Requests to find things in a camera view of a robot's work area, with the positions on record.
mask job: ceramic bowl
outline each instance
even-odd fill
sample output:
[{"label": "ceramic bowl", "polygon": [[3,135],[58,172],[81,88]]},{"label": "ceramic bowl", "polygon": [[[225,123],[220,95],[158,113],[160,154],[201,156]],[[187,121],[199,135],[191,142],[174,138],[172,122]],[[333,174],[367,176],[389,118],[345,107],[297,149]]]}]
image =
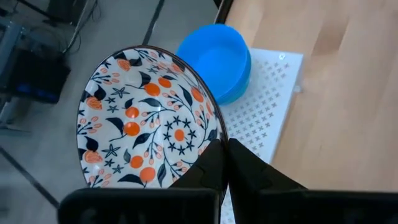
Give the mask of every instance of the ceramic bowl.
[{"label": "ceramic bowl", "polygon": [[81,96],[76,135],[90,187],[169,187],[211,140],[226,140],[203,80],[174,54],[151,46],[101,62]]}]

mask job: wooden table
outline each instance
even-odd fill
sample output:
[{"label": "wooden table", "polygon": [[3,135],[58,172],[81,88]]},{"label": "wooden table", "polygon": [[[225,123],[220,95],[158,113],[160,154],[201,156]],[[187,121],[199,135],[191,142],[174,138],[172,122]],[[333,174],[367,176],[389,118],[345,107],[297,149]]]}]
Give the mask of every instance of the wooden table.
[{"label": "wooden table", "polygon": [[305,54],[276,169],[311,189],[398,190],[398,1],[234,0],[226,23]]}]

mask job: plastic bowl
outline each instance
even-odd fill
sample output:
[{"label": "plastic bowl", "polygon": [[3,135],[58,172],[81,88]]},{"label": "plastic bowl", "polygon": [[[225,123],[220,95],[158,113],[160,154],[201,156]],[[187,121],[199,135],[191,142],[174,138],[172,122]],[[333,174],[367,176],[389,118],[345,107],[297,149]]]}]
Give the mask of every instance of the plastic bowl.
[{"label": "plastic bowl", "polygon": [[247,88],[250,53],[231,27],[212,24],[196,30],[185,38],[177,55],[198,72],[220,105],[238,99]]}]

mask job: gray floor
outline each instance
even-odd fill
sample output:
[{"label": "gray floor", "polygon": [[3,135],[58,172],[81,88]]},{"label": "gray floor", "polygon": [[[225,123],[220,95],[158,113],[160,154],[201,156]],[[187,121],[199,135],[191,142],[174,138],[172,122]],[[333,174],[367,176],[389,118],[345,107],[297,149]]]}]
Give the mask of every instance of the gray floor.
[{"label": "gray floor", "polygon": [[[102,18],[97,23],[89,22],[81,33],[81,49],[70,57],[72,72],[59,103],[29,106],[20,121],[30,134],[0,133],[0,145],[59,201],[85,187],[76,151],[75,123],[87,79],[96,65],[115,50],[142,43],[158,3],[99,1]],[[216,12],[213,0],[165,0],[149,44],[174,52],[189,32],[211,24]],[[1,156],[0,174],[0,208],[9,209],[0,210],[0,223],[56,223],[55,209]]]}]

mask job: white plastic tray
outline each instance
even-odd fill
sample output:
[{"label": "white plastic tray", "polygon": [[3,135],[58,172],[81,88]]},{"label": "white plastic tray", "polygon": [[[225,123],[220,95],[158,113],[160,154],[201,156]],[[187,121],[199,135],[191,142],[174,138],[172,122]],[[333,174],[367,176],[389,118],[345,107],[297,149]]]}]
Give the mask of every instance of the white plastic tray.
[{"label": "white plastic tray", "polygon": [[[303,55],[251,49],[248,89],[230,105],[221,106],[229,138],[236,138],[270,164],[279,142],[294,91],[300,91]],[[227,190],[221,223],[235,223]]]}]

